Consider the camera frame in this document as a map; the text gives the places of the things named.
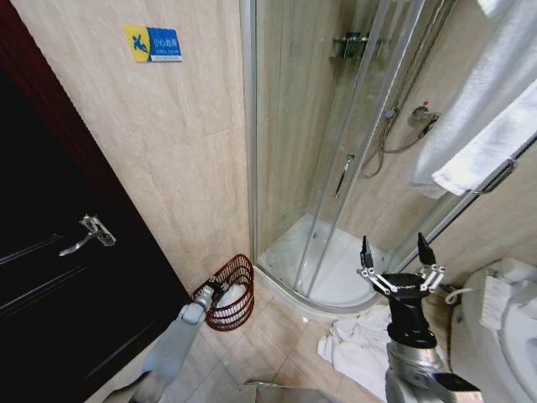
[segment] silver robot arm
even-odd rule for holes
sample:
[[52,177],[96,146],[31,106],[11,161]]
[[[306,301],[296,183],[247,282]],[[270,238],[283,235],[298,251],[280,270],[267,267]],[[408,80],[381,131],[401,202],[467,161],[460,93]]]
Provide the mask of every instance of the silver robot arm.
[[368,239],[363,237],[357,272],[373,289],[388,298],[392,321],[388,325],[389,368],[386,372],[388,403],[478,403],[481,391],[460,376],[446,372],[436,353],[436,337],[429,329],[421,300],[435,292],[445,269],[424,236],[418,235],[422,267],[418,272],[377,274]]

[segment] door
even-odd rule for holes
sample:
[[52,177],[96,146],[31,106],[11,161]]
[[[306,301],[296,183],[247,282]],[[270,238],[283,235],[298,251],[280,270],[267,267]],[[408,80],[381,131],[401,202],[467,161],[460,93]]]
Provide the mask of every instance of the door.
[[[83,401],[189,297],[18,15],[0,9],[2,393]],[[88,234],[86,214],[115,244],[60,255]]]

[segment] blue sign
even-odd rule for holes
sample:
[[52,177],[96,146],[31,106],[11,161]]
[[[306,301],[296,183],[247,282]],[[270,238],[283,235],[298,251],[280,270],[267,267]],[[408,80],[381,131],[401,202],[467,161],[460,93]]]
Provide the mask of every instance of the blue sign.
[[182,61],[179,39],[175,29],[123,27],[136,61]]

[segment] door lever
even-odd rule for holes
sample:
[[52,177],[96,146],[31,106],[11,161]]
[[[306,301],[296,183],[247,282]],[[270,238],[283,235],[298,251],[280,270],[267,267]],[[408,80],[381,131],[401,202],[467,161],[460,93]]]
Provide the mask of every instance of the door lever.
[[116,243],[116,239],[107,230],[107,228],[102,225],[102,222],[96,216],[88,216],[87,214],[80,220],[80,223],[89,230],[89,233],[75,243],[73,246],[63,249],[60,251],[60,256],[66,256],[67,254],[73,254],[82,246],[84,246],[88,241],[91,241],[94,238],[99,239],[104,246],[113,246]]
[[347,154],[347,159],[345,161],[345,165],[343,166],[343,172],[341,173],[341,177],[339,178],[339,182],[337,183],[336,194],[334,195],[336,199],[339,199],[341,185],[343,183],[343,180],[345,179],[345,175],[347,174],[349,165],[351,164],[352,160],[354,160],[354,154],[353,153]]

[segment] chrome frame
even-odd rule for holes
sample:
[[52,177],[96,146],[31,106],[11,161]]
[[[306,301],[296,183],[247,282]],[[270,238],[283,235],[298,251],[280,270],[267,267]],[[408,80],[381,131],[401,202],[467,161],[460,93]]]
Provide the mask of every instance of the chrome frame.
[[248,215],[250,257],[258,256],[258,158],[257,158],[257,61],[255,0],[239,3],[242,43],[242,76],[244,85],[244,129],[246,132],[246,166],[248,173]]

